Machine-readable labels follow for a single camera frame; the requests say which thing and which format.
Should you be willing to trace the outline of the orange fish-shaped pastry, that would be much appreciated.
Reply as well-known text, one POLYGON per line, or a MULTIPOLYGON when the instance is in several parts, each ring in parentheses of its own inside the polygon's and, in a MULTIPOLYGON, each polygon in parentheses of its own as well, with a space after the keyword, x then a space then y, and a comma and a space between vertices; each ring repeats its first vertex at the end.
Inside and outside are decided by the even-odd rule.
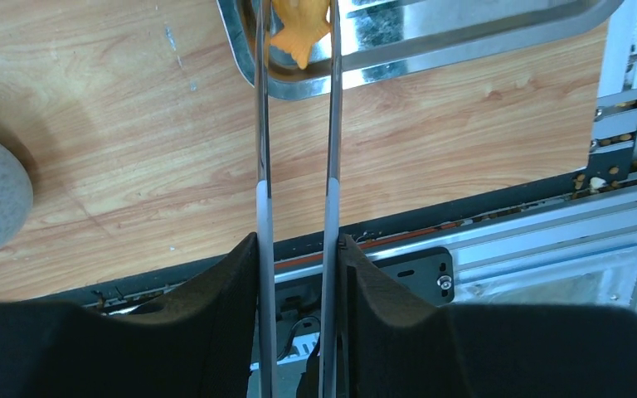
POLYGON ((272 0, 271 3, 283 27, 270 38, 270 44, 289 54, 305 70, 314 44, 331 32, 327 20, 330 1, 272 0))

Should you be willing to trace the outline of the metal tongs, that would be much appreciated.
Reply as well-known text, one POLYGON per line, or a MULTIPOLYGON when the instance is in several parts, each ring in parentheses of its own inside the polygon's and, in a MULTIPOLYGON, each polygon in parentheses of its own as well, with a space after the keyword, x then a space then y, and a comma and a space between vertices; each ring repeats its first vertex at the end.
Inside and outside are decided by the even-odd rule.
MULTIPOLYGON (((277 391, 277 338, 276 338, 276 298, 274 227, 271 190, 271 150, 270 150, 270 63, 274 46, 270 38, 277 32, 272 28, 273 16, 278 16, 271 1, 261 1, 256 11, 255 32, 255 103, 257 134, 257 183, 255 204, 257 233, 260 253, 260 296, 259 296, 259 338, 260 338, 260 394, 273 397, 277 391)), ((331 56, 325 62, 327 76, 321 88, 329 93, 328 145, 326 154, 315 149, 307 149, 300 139, 315 128, 302 126, 298 117, 291 125, 296 130, 280 135, 281 143, 290 147, 280 151, 280 190, 282 192, 307 192, 311 172, 309 159, 327 161, 325 185, 325 214, 323 226, 322 291, 321 291, 321 332, 318 352, 318 396, 335 397, 338 393, 338 337, 337 337, 337 257, 340 207, 340 150, 343 109, 343 63, 341 44, 341 13, 339 3, 330 1, 327 20, 331 32, 326 35, 331 41, 331 56), (293 189, 289 183, 298 181, 293 189)))

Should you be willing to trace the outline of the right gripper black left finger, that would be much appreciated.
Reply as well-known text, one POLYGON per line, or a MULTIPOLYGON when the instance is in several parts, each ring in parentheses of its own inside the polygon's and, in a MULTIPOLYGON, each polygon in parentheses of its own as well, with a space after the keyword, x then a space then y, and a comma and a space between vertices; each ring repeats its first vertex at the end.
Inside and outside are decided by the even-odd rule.
POLYGON ((0 397, 243 397, 259 285, 255 234, 122 316, 0 303, 0 397))

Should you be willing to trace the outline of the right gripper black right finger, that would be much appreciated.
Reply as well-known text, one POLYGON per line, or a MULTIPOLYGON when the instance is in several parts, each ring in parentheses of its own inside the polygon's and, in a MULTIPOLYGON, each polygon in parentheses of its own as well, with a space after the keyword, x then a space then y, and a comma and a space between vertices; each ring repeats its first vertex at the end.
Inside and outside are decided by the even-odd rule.
POLYGON ((338 242, 350 397, 637 397, 637 313, 616 306, 427 303, 338 242))

